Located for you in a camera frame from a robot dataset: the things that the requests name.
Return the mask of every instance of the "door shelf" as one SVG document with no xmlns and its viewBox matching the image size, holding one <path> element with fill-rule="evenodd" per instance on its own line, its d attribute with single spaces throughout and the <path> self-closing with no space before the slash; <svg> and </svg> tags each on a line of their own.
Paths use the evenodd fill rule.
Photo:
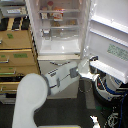
<svg viewBox="0 0 128 128">
<path fill-rule="evenodd" d="M 92 16 L 91 20 L 96 21 L 96 22 L 101 23 L 101 24 L 104 24 L 106 26 L 109 26 L 111 28 L 117 29 L 119 31 L 122 31 L 122 32 L 128 34 L 128 27 L 124 26 L 122 24 L 119 24 L 117 22 L 114 22 L 114 20 L 109 20 L 109 19 L 97 16 L 97 15 Z"/>
<path fill-rule="evenodd" d="M 107 74 L 111 74 L 111 76 L 121 80 L 123 83 L 127 83 L 128 80 L 127 80 L 127 74 L 124 73 L 124 68 L 125 67 L 122 67 L 122 69 L 116 69 L 116 67 L 112 67 L 112 66 L 109 66 L 103 62 L 100 62 L 100 61 L 92 61 L 90 62 L 90 65 L 103 71 L 103 72 L 106 72 Z"/>
<path fill-rule="evenodd" d="M 113 36 L 111 36 L 111 35 L 105 34 L 105 33 L 103 33 L 103 32 L 100 32 L 100 31 L 98 31 L 98 30 L 95 30 L 95 29 L 90 29 L 90 32 L 92 32 L 92 33 L 94 33 L 94 34 L 96 34 L 96 35 L 99 35 L 99 36 L 101 36 L 101 37 L 107 38 L 107 39 L 109 39 L 109 40 L 112 40 L 112 41 L 114 41 L 114 42 L 116 42 L 116 43 L 119 43 L 119 44 L 122 44 L 122 45 L 128 47 L 128 43 L 127 43 L 127 42 L 125 42 L 125 41 L 123 41 L 123 40 L 120 40 L 120 39 L 118 39 L 118 38 L 116 38 L 116 37 L 113 37 Z"/>
</svg>

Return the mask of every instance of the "wooden cabinet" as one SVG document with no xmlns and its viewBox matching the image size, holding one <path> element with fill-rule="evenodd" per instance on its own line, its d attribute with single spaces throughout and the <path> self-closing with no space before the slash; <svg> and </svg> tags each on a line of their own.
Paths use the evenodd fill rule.
<svg viewBox="0 0 128 128">
<path fill-rule="evenodd" d="M 0 49 L 23 49 L 31 48 L 29 32 L 22 31 L 0 31 Z"/>
<path fill-rule="evenodd" d="M 30 30 L 11 31 L 10 24 L 9 29 L 0 31 L 0 94 L 16 93 L 18 76 L 40 74 Z"/>
</svg>

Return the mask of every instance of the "shelf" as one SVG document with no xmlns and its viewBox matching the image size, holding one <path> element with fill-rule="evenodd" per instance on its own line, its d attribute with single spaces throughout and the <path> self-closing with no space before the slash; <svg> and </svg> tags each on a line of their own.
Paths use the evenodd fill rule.
<svg viewBox="0 0 128 128">
<path fill-rule="evenodd" d="M 54 19 L 50 18 L 46 20 L 42 20 L 43 25 L 42 29 L 79 29 L 80 26 L 77 23 L 77 19 L 64 19 L 63 21 L 54 21 Z"/>
<path fill-rule="evenodd" d="M 114 42 L 116 42 L 116 43 L 119 43 L 119 44 L 122 44 L 122 45 L 128 47 L 128 43 L 127 43 L 127 42 L 125 42 L 125 41 L 123 41 L 123 40 L 120 40 L 120 39 L 118 39 L 118 38 L 116 38 L 116 37 L 113 37 L 113 36 L 111 36 L 111 35 L 105 34 L 105 33 L 103 33 L 103 32 L 100 32 L 100 31 L 98 31 L 98 30 L 95 30 L 95 29 L 90 29 L 90 32 L 92 32 L 92 33 L 94 33 L 94 34 L 97 34 L 97 35 L 99 35 L 99 36 L 102 36 L 102 37 L 104 37 L 104 38 L 107 38 L 107 39 L 109 39 L 109 40 L 112 40 L 112 41 L 114 41 Z"/>
<path fill-rule="evenodd" d="M 121 80 L 125 84 L 128 82 L 128 80 L 127 80 L 128 76 L 121 69 L 120 70 L 115 69 L 115 67 L 109 66 L 109 65 L 107 65 L 107 64 L 105 64 L 99 60 L 91 61 L 90 65 L 103 71 L 103 72 L 105 72 L 105 73 L 107 73 L 107 74 L 109 74 L 109 75 L 111 75 L 111 76 L 113 76 L 113 77 L 115 77 L 115 78 L 117 78 L 117 79 L 119 79 L 119 80 Z"/>
<path fill-rule="evenodd" d="M 109 19 L 106 19 L 106 18 L 103 18 L 100 16 L 96 16 L 96 15 L 92 16 L 91 20 L 96 21 L 96 22 L 101 23 L 101 24 L 104 24 L 106 26 L 109 26 L 111 28 L 117 29 L 119 31 L 122 31 L 122 32 L 128 34 L 128 27 L 127 26 L 124 26 L 124 25 L 119 24 L 117 22 L 114 22 L 112 20 L 109 20 Z"/>
<path fill-rule="evenodd" d="M 80 59 L 79 54 L 71 54 L 71 55 L 50 55 L 50 56 L 38 56 L 39 61 L 41 60 L 77 60 Z"/>
<path fill-rule="evenodd" d="M 39 55 L 80 53 L 78 39 L 70 41 L 44 40 Z"/>
<path fill-rule="evenodd" d="M 38 13 L 71 13 L 71 12 L 80 12 L 79 9 L 63 9 L 63 10 L 39 10 Z"/>
<path fill-rule="evenodd" d="M 72 41 L 78 39 L 77 30 L 51 30 L 51 40 Z"/>
<path fill-rule="evenodd" d="M 63 17 L 63 20 L 77 20 L 78 18 L 76 17 L 73 17 L 73 16 L 70 16 L 70 17 Z M 54 21 L 54 17 L 51 16 L 51 17 L 48 17 L 48 19 L 42 19 L 43 20 L 53 20 Z"/>
</svg>

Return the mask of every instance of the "cable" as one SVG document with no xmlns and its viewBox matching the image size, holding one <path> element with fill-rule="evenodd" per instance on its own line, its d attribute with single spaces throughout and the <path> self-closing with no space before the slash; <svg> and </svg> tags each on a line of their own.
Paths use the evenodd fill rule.
<svg viewBox="0 0 128 128">
<path fill-rule="evenodd" d="M 121 126 L 121 121 L 122 121 L 122 107 L 123 107 L 124 98 L 127 95 L 127 93 L 128 93 L 128 91 L 125 92 L 124 97 L 123 97 L 122 102 L 121 102 L 121 112 L 120 112 L 121 115 L 120 115 L 120 122 L 119 122 L 118 128 L 120 128 L 120 126 Z"/>
<path fill-rule="evenodd" d="M 90 88 L 87 90 L 87 91 L 82 91 L 81 89 L 80 89 L 80 86 L 79 86 L 79 91 L 80 92 L 82 92 L 82 93 L 88 93 L 88 92 L 90 92 L 91 91 L 91 89 L 92 89 L 92 83 L 91 82 L 89 82 L 90 83 Z"/>
<path fill-rule="evenodd" d="M 102 106 L 102 109 L 101 109 L 101 112 L 100 112 L 100 113 L 101 113 L 102 116 L 107 120 L 108 117 L 104 114 L 104 111 L 105 111 L 105 110 L 104 110 L 104 107 Z"/>
<path fill-rule="evenodd" d="M 113 107 L 112 114 L 108 117 L 105 122 L 104 128 L 108 125 L 110 128 L 114 128 L 114 126 L 118 123 L 118 113 L 114 112 L 115 107 Z"/>
</svg>

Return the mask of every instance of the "drawer handle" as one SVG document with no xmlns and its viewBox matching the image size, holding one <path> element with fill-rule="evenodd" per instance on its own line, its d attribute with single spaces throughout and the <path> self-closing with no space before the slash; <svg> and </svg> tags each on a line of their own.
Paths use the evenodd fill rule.
<svg viewBox="0 0 128 128">
<path fill-rule="evenodd" d="M 17 92 L 17 90 L 3 90 L 3 87 L 5 86 L 2 86 L 1 89 L 0 89 L 0 92 Z"/>
<path fill-rule="evenodd" d="M 54 65 L 57 65 L 57 66 L 62 66 L 62 65 L 65 65 L 65 64 L 70 63 L 70 61 L 69 61 L 69 62 L 65 62 L 65 63 L 63 63 L 63 64 L 57 64 L 56 62 L 53 62 L 53 61 L 51 61 L 50 63 L 51 63 L 51 64 L 54 64 Z"/>
<path fill-rule="evenodd" d="M 0 40 L 0 44 L 2 44 L 2 40 Z"/>
<path fill-rule="evenodd" d="M 16 71 L 14 72 L 8 72 L 8 73 L 0 73 L 0 75 L 15 75 Z"/>
<path fill-rule="evenodd" d="M 8 63 L 9 59 L 7 59 L 6 61 L 0 61 L 0 63 Z"/>
</svg>

